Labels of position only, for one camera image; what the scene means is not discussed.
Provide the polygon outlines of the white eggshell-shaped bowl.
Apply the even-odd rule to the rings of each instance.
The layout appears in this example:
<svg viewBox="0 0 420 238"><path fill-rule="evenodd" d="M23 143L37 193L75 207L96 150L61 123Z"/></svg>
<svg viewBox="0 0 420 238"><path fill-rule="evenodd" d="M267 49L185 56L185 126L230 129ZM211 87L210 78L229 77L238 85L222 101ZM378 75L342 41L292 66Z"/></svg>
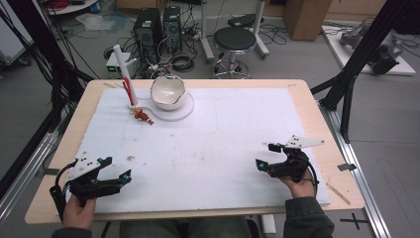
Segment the white eggshell-shaped bowl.
<svg viewBox="0 0 420 238"><path fill-rule="evenodd" d="M186 87L178 77L157 77L151 87L151 98L154 104L166 111L181 107L186 98Z"/></svg>

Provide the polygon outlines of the person's right hand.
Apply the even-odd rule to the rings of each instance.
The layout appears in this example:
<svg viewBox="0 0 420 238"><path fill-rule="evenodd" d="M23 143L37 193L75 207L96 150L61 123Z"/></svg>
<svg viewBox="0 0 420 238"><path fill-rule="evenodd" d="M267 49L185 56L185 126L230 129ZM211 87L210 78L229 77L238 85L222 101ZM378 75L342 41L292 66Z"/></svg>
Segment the person's right hand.
<svg viewBox="0 0 420 238"><path fill-rule="evenodd" d="M282 178L281 181L288 187L293 198L315 197L315 186L311 174L306 171L300 182L294 182L291 178Z"/></svg>

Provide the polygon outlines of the white floor board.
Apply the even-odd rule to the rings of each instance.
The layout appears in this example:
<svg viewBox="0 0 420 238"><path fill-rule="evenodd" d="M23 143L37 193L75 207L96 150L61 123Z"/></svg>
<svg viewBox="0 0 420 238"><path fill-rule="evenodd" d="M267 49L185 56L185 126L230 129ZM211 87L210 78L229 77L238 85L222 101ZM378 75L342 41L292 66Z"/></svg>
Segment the white floor board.
<svg viewBox="0 0 420 238"><path fill-rule="evenodd" d="M339 27L323 26L324 37L330 45L332 52L334 53L339 65L344 67L350 59L354 50L350 46L342 46L340 39L342 31ZM407 75L411 76L416 71L404 60L402 57L396 58L397 65L395 65L386 75Z"/></svg>

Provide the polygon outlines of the black metal frame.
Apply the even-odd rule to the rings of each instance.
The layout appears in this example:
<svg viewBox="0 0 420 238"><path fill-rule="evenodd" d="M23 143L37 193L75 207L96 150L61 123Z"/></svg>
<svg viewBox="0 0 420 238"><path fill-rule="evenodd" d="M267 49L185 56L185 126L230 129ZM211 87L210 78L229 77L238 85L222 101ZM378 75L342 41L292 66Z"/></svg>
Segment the black metal frame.
<svg viewBox="0 0 420 238"><path fill-rule="evenodd" d="M312 94L329 89L320 100L321 106L328 111L336 111L338 103L344 99L339 132L347 144L350 143L349 124L356 79L374 51L414 1L386 0L344 68L336 76L310 89Z"/></svg>

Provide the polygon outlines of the person's legs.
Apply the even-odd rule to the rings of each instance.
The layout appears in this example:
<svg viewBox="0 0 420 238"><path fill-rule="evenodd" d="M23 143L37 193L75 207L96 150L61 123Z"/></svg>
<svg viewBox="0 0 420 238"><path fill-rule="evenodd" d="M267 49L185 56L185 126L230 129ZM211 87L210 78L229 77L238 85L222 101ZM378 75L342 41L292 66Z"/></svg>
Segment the person's legs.
<svg viewBox="0 0 420 238"><path fill-rule="evenodd" d="M258 228L244 216L126 221L120 238L260 238Z"/></svg>

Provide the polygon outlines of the white round table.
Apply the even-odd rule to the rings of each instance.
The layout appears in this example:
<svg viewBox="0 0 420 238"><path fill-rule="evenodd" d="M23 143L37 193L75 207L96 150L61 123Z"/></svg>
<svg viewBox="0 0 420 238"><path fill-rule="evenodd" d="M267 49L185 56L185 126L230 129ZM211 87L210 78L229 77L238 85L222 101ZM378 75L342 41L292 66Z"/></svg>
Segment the white round table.
<svg viewBox="0 0 420 238"><path fill-rule="evenodd" d="M51 14L62 15L87 9L98 3L99 0L43 0L42 6Z"/></svg>

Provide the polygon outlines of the white metal stand leg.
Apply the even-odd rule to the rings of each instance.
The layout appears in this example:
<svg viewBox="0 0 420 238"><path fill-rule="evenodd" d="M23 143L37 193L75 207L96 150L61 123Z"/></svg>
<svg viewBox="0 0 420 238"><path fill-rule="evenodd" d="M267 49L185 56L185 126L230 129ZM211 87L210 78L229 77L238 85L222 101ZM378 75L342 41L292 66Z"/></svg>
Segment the white metal stand leg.
<svg viewBox="0 0 420 238"><path fill-rule="evenodd" d="M210 44L207 39L207 0L200 0L200 32L199 32L199 41L201 43L202 49L204 51L206 62L211 63L214 60L214 55L211 50Z"/></svg>
<svg viewBox="0 0 420 238"><path fill-rule="evenodd" d="M264 60L269 55L269 50L267 49L265 43L261 39L259 32L261 21L263 18L263 8L264 8L265 0L258 0L257 10L256 10L256 17L254 21L253 33L256 37L257 44L256 47L261 53L261 58Z"/></svg>

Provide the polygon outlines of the white power supply box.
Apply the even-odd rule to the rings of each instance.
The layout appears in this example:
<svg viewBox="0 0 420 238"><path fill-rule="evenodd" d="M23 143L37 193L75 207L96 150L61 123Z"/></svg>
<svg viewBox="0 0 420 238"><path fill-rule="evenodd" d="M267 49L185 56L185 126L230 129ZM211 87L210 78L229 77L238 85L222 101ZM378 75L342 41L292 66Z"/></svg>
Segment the white power supply box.
<svg viewBox="0 0 420 238"><path fill-rule="evenodd" d="M122 73L119 67L117 57L114 53L108 58L106 68L111 78L121 78Z"/></svg>

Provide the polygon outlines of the person's left hand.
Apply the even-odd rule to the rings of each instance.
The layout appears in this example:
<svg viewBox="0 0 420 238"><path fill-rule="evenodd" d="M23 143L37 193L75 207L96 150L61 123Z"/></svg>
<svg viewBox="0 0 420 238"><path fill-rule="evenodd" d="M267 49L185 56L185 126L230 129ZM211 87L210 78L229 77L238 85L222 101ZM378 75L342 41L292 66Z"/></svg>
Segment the person's left hand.
<svg viewBox="0 0 420 238"><path fill-rule="evenodd" d="M79 199L72 195L64 208L64 227L89 230L93 224L96 199L87 199L84 206Z"/></svg>

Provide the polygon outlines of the brown cardboard box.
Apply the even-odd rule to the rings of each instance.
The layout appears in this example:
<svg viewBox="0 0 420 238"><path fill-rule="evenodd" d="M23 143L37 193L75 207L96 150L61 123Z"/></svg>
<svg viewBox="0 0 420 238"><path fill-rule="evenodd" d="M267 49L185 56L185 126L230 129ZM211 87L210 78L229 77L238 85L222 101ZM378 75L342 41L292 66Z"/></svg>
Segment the brown cardboard box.
<svg viewBox="0 0 420 238"><path fill-rule="evenodd" d="M294 41L315 41L333 0L287 0L283 22Z"/></svg>

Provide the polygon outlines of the clear plastic bag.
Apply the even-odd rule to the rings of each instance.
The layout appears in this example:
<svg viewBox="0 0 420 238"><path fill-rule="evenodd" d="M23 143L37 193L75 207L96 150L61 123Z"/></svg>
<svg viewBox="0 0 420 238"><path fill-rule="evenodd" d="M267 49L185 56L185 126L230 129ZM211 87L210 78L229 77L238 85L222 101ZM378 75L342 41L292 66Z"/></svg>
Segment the clear plastic bag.
<svg viewBox="0 0 420 238"><path fill-rule="evenodd" d="M101 16L86 13L77 16L75 20L81 23L86 31L116 31L123 29L127 23L127 19L118 14Z"/></svg>

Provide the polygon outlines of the large black computer tower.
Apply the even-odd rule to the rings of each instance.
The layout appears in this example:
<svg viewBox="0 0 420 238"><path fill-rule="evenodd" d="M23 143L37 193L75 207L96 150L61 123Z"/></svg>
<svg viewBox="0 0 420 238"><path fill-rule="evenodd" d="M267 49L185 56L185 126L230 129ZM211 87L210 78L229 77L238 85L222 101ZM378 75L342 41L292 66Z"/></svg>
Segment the large black computer tower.
<svg viewBox="0 0 420 238"><path fill-rule="evenodd" d="M158 8L143 8L133 28L140 56L150 63L160 61L160 46L163 40L160 11Z"/></svg>

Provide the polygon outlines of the white foam board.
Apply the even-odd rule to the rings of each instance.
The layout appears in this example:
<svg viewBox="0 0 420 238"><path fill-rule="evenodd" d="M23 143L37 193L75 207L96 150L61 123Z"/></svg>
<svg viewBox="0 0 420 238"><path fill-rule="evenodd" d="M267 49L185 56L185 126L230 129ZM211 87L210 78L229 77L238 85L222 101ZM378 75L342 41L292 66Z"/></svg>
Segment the white foam board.
<svg viewBox="0 0 420 238"><path fill-rule="evenodd" d="M97 212L273 208L290 198L256 165L284 161L268 144L304 133L287 89L193 88L176 111L154 107L146 89L137 94L151 123L130 115L124 90L106 89L76 154L112 158L100 179L131 174L119 193L98 199Z"/></svg>

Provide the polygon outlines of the aluminium rail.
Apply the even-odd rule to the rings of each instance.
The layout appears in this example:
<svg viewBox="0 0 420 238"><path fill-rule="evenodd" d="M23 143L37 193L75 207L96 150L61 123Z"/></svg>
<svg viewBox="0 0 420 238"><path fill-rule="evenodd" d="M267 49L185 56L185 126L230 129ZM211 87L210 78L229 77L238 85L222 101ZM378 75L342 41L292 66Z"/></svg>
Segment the aluminium rail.
<svg viewBox="0 0 420 238"><path fill-rule="evenodd" d="M27 189L43 161L53 150L59 138L58 132L46 133L38 143L33 144L29 152L24 155L25 161L18 169L12 183L0 199L0 227L4 225L10 213Z"/></svg>
<svg viewBox="0 0 420 238"><path fill-rule="evenodd" d="M356 153L350 143L345 141L345 138L340 133L341 119L336 111L328 111L321 104L318 104L321 113L324 116L327 125L342 153L346 165L349 167L348 171L352 175L356 185L361 192L364 199L364 211L367 215L368 224L370 225L375 238L391 238L388 227L382 214L376 204L374 196L368 185L368 181L364 175L362 167L356 156Z"/></svg>

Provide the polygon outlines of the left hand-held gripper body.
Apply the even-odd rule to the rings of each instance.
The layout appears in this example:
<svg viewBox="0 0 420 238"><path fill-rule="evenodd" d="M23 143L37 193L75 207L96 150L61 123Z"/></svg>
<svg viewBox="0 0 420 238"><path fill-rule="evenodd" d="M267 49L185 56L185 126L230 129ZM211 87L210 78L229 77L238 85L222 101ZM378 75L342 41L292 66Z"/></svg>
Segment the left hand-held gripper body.
<svg viewBox="0 0 420 238"><path fill-rule="evenodd" d="M83 158L76 162L74 169L68 176L69 191L76 196L81 205L84 206L87 199L113 195L116 192L111 187L111 182L115 179L98 179L99 163L97 159Z"/></svg>

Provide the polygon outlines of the small black computer tower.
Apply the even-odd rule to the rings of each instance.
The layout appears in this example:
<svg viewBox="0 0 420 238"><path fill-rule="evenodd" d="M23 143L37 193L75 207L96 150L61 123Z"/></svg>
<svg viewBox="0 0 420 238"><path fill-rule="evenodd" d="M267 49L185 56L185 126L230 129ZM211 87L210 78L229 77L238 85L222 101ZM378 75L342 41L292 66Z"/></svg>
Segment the small black computer tower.
<svg viewBox="0 0 420 238"><path fill-rule="evenodd" d="M164 8L162 26L166 51L176 53L181 49L180 8L178 6Z"/></svg>

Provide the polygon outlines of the white table leg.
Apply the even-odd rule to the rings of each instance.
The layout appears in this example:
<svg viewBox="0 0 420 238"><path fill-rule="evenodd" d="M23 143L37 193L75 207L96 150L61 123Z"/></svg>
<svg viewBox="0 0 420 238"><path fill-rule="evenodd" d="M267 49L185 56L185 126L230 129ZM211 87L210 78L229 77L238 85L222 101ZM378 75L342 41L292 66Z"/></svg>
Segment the white table leg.
<svg viewBox="0 0 420 238"><path fill-rule="evenodd" d="M276 227L274 216L272 214L264 214L261 216L262 234L264 237L274 237L276 235Z"/></svg>

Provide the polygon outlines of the grey robot device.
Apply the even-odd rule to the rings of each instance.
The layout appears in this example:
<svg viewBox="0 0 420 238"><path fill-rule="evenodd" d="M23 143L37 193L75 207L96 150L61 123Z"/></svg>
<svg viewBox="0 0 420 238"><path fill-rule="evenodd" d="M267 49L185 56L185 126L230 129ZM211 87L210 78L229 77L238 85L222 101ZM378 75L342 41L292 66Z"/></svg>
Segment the grey robot device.
<svg viewBox="0 0 420 238"><path fill-rule="evenodd" d="M354 50L367 33L369 27L370 23L363 21L357 27L343 33L340 44L342 46L350 46ZM402 42L397 40L391 33L388 33L367 64L375 74L386 74L398 65L396 59L402 52Z"/></svg>

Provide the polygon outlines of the red handled small tool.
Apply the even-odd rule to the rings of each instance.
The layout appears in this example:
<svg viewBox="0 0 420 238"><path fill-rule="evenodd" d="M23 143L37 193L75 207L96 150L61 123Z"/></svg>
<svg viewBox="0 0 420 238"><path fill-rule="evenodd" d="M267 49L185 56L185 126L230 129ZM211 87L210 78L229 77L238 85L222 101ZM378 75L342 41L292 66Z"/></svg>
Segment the red handled small tool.
<svg viewBox="0 0 420 238"><path fill-rule="evenodd" d="M132 87L131 80L128 77L123 78L123 86L128 94L130 105L131 105L131 114L138 120L149 123L150 125L154 124L152 118L144 111L143 108L138 106L138 100L135 95L135 91Z"/></svg>

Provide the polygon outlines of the thin wooden stick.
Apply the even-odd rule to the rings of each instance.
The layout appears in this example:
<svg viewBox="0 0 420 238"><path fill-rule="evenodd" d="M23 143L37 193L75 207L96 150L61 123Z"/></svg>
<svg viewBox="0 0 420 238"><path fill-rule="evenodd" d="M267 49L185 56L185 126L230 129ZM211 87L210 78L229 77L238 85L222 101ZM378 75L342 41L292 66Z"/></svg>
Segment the thin wooden stick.
<svg viewBox="0 0 420 238"><path fill-rule="evenodd" d="M351 202L328 182L326 182L326 186L330 188L336 195L338 195L347 205L351 205Z"/></svg>

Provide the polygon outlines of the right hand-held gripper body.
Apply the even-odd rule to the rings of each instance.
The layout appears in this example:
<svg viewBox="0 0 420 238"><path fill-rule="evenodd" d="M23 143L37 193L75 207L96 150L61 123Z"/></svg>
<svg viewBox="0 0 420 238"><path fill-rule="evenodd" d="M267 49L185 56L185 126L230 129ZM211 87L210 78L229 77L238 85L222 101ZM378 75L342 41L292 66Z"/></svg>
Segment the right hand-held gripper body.
<svg viewBox="0 0 420 238"><path fill-rule="evenodd" d="M286 160L282 163L270 164L272 166L272 178L291 178L294 182L300 182L303 174L310 169L315 176L315 170L309 162L308 156L303 149L324 145L322 139L313 139L292 135L283 145L282 153Z"/></svg>

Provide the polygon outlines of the black flat pad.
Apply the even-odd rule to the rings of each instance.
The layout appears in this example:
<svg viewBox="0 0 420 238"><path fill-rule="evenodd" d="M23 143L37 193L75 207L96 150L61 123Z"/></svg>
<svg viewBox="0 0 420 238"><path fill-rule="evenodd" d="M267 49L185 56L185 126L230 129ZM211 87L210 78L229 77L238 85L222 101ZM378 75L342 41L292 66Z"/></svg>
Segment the black flat pad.
<svg viewBox="0 0 420 238"><path fill-rule="evenodd" d="M231 27L241 27L241 28L250 28L255 24L256 15L255 14L246 14L240 17L232 17L228 20L228 24Z"/></svg>

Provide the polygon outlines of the white stand with post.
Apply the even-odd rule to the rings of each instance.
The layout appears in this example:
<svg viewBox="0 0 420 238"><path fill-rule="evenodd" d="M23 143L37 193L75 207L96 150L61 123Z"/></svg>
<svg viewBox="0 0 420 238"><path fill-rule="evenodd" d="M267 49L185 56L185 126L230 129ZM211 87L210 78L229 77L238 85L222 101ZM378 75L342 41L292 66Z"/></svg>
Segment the white stand with post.
<svg viewBox="0 0 420 238"><path fill-rule="evenodd" d="M114 54L116 55L116 57L117 57L117 60L118 60L118 63L119 63L119 67L120 67L120 70L121 70L121 73L122 73L122 77L124 78L124 77L128 77L130 80L131 80L131 84L132 84L132 87L133 87L133 89L134 89L134 91L135 91L135 88L134 88L134 84L133 84L133 81L132 81L132 79L131 79L131 77L130 77L130 75L129 75L129 72L128 72L128 69L127 69L127 66L129 65L129 64L131 64L132 62L134 62L134 61L136 61L136 59L132 59L132 60L129 60L129 61L125 61L125 60L123 60L123 53L122 53L122 51L121 51L121 48L120 48L120 46L119 45L115 45L114 47L113 47L113 51L114 51ZM168 75L164 75L164 76L166 76L166 77L172 77L172 76L174 76L174 77L178 77L178 76L176 76L176 75L172 75L172 74L168 74ZM161 121L165 121L165 122L176 122L176 121L180 121L180 120L182 120L182 119L185 119L185 118L187 118L189 115L191 115L192 114L192 112L193 112L193 110L194 110L194 107L195 107L195 102L194 102L194 99L193 99L193 97L192 97L192 95L187 91L187 94L186 94L186 98L185 98L185 100L184 100L184 103L183 103L183 105L181 106L181 107L179 107L179 108L177 108L177 109L175 109L175 110L170 110L170 111L166 111L166 110L162 110L162 109L160 109L160 108L158 108L155 104L154 104L154 102L152 101L152 98L151 98L151 90L150 90L150 97L149 98L146 98L145 99L145 101L147 102L147 105L146 106L142 106L141 104L140 104L140 102L139 102L139 97L137 96L137 94L136 94L136 91L135 91L135 95L136 95L136 97L137 97L137 100L138 100L138 106L139 107L141 107L141 108L143 108L144 109L144 111L148 114L148 112L150 112L150 113L152 113L158 120L161 120Z"/></svg>

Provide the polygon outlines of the black round stool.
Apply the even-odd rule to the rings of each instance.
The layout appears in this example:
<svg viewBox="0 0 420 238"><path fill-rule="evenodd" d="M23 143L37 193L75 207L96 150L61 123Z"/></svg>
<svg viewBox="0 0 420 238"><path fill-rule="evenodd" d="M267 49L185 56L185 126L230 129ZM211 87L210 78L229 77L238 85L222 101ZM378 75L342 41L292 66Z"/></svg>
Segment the black round stool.
<svg viewBox="0 0 420 238"><path fill-rule="evenodd" d="M212 66L212 78L249 79L248 66L237 56L252 52L257 44L256 36L240 27L218 30L213 36L214 47L221 53Z"/></svg>

